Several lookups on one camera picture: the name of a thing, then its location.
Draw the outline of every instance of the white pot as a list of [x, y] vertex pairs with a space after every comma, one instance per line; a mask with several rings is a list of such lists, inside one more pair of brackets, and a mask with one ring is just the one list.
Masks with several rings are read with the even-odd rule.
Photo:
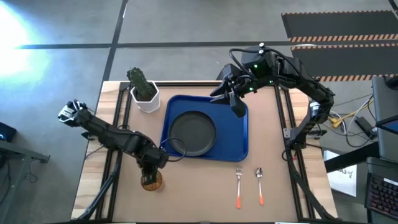
[[142, 111], [145, 111], [146, 113], [152, 113], [154, 111], [157, 111], [160, 108], [160, 92], [159, 92], [159, 89], [157, 88], [155, 82], [153, 82], [153, 81], [148, 81], [148, 82], [153, 84], [153, 86], [156, 89], [156, 94], [152, 98], [151, 101], [138, 101], [136, 99], [136, 96], [134, 96], [134, 94], [133, 94], [136, 87], [131, 89], [130, 94], [131, 94], [132, 98], [134, 99], [134, 101], [136, 102], [139, 109], [141, 109]]

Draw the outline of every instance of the cactus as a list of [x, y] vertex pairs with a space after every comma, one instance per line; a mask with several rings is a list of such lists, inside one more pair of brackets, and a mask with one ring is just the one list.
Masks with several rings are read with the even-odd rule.
[[139, 68], [132, 68], [127, 71], [127, 77], [136, 88], [136, 95], [139, 95], [141, 101], [150, 101], [156, 95], [156, 89], [147, 82], [144, 73]]

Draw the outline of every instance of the blue tray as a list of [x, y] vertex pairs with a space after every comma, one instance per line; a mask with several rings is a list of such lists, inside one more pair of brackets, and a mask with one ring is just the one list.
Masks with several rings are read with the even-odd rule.
[[[215, 123], [217, 139], [214, 146], [195, 158], [238, 162], [248, 155], [248, 108], [242, 118], [236, 117], [229, 105], [210, 103], [210, 97], [175, 95], [167, 103], [162, 139], [168, 138], [173, 120], [186, 111], [200, 111]], [[181, 156], [169, 142], [164, 147], [171, 156]]]

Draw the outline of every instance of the fork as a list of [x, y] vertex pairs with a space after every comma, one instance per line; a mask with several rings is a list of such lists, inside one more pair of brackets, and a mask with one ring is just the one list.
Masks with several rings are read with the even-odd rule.
[[263, 205], [264, 202], [262, 201], [262, 193], [261, 193], [261, 177], [262, 177], [262, 169], [261, 167], [258, 167], [256, 170], [256, 177], [257, 179], [259, 179], [259, 201], [260, 201], [260, 205]]
[[236, 197], [236, 208], [241, 208], [241, 177], [242, 177], [242, 166], [239, 165], [236, 168], [236, 177], [238, 178], [238, 196]]

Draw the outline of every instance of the wooden table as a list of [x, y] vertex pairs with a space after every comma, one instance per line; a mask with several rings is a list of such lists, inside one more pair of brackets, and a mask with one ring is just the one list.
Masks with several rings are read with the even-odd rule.
[[[96, 116], [105, 120], [108, 123], [113, 122], [114, 111], [116, 107], [116, 100], [119, 92], [120, 82], [104, 82], [103, 88], [101, 90], [101, 95], [99, 98], [98, 107], [96, 110]], [[288, 126], [290, 125], [289, 116], [287, 112], [287, 106], [285, 102], [285, 97], [282, 94], [282, 104], [284, 107], [285, 120]], [[300, 124], [304, 116], [307, 114], [308, 98], [302, 92], [298, 90], [290, 90], [290, 97], [292, 100], [292, 105], [294, 109], [295, 120], [297, 124]], [[126, 97], [123, 98], [121, 118], [123, 117], [124, 108], [126, 102]], [[307, 140], [308, 143], [319, 145], [316, 140]], [[97, 142], [89, 143], [87, 153], [97, 149], [99, 144]], [[73, 207], [72, 218], [76, 218], [81, 215], [85, 208], [92, 202], [95, 195], [98, 193], [101, 185], [101, 178], [103, 176], [103, 167], [106, 158], [107, 149], [100, 149], [98, 152], [92, 154], [84, 163], [83, 170], [81, 173], [80, 183], [78, 186], [78, 191], [76, 194], [75, 205]], [[326, 208], [326, 210], [337, 217], [337, 212], [335, 204], [333, 201], [333, 196], [331, 194], [331, 189], [329, 186], [328, 177], [326, 174], [326, 169], [323, 163], [323, 158], [321, 151], [316, 147], [307, 147], [303, 152], [303, 158], [305, 162], [305, 168], [307, 171], [308, 182], [311, 191], [315, 194], [319, 202]], [[303, 208], [303, 214], [307, 217], [308, 212], [305, 205], [305, 197], [301, 190], [300, 199]]]

